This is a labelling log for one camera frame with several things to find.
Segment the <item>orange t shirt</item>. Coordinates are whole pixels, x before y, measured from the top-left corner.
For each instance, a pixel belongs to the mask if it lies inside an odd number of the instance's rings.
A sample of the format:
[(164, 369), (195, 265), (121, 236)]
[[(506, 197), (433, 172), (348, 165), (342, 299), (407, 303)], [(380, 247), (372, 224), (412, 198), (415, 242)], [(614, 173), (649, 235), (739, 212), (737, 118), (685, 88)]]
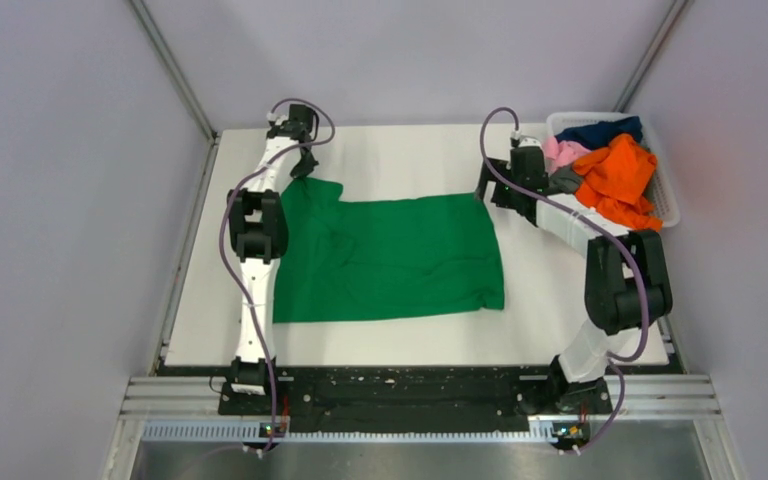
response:
[(657, 157), (629, 134), (615, 137), (608, 146), (582, 156), (572, 171), (582, 178), (575, 193), (584, 206), (607, 220), (631, 230), (660, 231), (663, 221), (645, 190), (658, 165)]

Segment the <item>green t shirt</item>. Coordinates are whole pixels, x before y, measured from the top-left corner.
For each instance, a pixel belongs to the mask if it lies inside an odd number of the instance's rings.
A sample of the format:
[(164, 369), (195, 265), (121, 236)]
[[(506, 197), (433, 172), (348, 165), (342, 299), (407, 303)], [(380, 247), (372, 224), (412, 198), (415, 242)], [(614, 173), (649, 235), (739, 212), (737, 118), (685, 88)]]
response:
[(501, 310), (494, 225), (471, 193), (348, 202), (307, 178), (282, 195), (289, 246), (275, 282), (276, 324), (377, 321)]

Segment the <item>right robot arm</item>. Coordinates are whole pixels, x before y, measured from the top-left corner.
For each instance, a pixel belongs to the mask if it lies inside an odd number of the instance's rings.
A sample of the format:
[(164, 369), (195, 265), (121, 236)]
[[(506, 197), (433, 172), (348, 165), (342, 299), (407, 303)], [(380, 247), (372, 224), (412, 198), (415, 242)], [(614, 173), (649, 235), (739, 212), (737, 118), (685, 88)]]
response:
[(585, 206), (576, 191), (558, 185), (544, 170), (543, 151), (530, 139), (512, 141), (506, 160), (482, 160), (478, 198), (493, 183), (495, 206), (515, 211), (585, 260), (588, 318), (523, 404), (529, 413), (593, 408), (606, 389), (606, 371), (617, 361), (638, 358), (649, 327), (672, 310), (661, 237), (652, 229), (631, 230)]

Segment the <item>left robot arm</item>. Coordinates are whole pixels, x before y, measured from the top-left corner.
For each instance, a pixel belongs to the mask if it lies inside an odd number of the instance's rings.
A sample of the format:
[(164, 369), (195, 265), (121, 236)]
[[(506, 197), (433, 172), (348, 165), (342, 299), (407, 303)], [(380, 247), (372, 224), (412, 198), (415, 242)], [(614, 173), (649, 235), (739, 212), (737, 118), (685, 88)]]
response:
[(289, 226), (281, 195), (292, 181), (309, 175), (318, 162), (311, 151), (319, 114), (304, 103), (290, 103), (285, 114), (267, 114), (265, 150), (254, 171), (227, 195), (222, 234), (238, 260), (233, 278), (244, 288), (240, 335), (228, 381), (230, 389), (257, 413), (279, 404), (280, 386), (269, 379), (271, 302), (281, 257), (289, 246)]

